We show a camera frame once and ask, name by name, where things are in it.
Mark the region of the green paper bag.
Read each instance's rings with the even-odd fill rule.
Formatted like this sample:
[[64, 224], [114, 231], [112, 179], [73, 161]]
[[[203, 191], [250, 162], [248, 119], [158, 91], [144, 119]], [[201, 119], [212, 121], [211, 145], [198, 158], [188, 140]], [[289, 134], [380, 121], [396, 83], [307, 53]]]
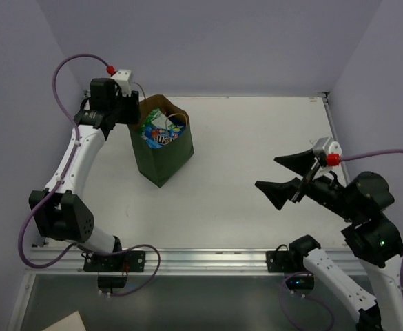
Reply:
[[[157, 149], [150, 148], [138, 131], [155, 108], [166, 114], [166, 129], [179, 127], [183, 130], [179, 138]], [[154, 185], [162, 187], [194, 154], [189, 115], [161, 94], [141, 101], [140, 111], [140, 123], [129, 126], [138, 171]]]

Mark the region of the blue M&M's candy packet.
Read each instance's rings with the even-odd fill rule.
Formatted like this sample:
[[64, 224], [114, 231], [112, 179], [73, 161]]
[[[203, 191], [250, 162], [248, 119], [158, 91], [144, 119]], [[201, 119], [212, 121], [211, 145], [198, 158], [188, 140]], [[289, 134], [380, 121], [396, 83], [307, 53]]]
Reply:
[[150, 148], [157, 149], [176, 140], [182, 133], [183, 130], [179, 127], [162, 129], [154, 126], [146, 126], [141, 137]]

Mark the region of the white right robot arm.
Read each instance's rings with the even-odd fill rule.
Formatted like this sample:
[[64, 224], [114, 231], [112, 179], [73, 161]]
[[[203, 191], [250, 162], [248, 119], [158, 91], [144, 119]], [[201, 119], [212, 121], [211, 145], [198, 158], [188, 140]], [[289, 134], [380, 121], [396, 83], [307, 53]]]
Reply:
[[296, 177], [286, 183], [257, 181], [256, 187], [277, 209], [308, 197], [343, 218], [347, 227], [342, 236], [373, 291], [367, 292], [337, 267], [310, 235], [268, 251], [267, 269], [288, 277], [306, 272], [319, 278], [349, 311], [357, 330], [403, 330], [403, 238], [384, 214], [394, 197], [387, 181], [374, 172], [362, 172], [348, 185], [333, 172], [318, 175], [320, 169], [346, 160], [340, 152], [316, 149], [277, 157], [276, 162]]

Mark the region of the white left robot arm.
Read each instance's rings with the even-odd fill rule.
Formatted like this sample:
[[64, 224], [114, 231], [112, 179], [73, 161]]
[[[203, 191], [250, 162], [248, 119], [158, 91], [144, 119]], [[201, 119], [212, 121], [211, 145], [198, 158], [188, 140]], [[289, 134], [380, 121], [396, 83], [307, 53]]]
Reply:
[[41, 236], [101, 253], [101, 265], [111, 271], [123, 265], [124, 254], [116, 249], [117, 238], [95, 225], [94, 215], [81, 196], [94, 160], [110, 132], [118, 124], [139, 122], [138, 99], [128, 71], [91, 80], [90, 96], [73, 117], [70, 142], [55, 174], [44, 189], [32, 191], [29, 197], [32, 217]]

